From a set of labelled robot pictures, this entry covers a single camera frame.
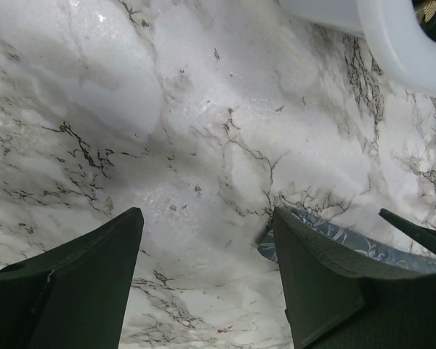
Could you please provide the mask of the grey blue floral tie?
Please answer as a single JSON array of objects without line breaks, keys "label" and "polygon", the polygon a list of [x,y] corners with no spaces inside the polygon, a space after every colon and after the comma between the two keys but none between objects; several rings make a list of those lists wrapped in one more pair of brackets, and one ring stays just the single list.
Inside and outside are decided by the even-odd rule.
[{"label": "grey blue floral tie", "polygon": [[419,273],[436,273],[436,259],[400,251],[301,209],[290,208],[289,211],[296,221],[305,224],[316,233],[375,261]]}]

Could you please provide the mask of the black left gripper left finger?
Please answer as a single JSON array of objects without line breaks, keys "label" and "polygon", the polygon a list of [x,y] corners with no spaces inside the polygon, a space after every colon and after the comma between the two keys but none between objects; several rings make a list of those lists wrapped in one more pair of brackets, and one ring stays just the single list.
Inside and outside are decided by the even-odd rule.
[{"label": "black left gripper left finger", "polygon": [[0,348],[117,348],[144,219],[131,208],[0,270]]}]

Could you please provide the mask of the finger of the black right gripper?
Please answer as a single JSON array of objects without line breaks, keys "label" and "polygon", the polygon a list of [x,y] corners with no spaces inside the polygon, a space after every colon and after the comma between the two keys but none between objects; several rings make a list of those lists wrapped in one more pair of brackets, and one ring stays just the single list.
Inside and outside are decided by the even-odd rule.
[{"label": "finger of the black right gripper", "polygon": [[409,238],[436,254],[436,230],[418,226],[387,209],[380,209],[379,216]]}]

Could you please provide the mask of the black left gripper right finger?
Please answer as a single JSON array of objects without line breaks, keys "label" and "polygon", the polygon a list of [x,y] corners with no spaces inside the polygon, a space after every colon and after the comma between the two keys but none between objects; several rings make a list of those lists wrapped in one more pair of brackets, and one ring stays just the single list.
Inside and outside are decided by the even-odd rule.
[{"label": "black left gripper right finger", "polygon": [[436,348],[436,273],[375,261],[285,207],[272,231],[295,348]]}]

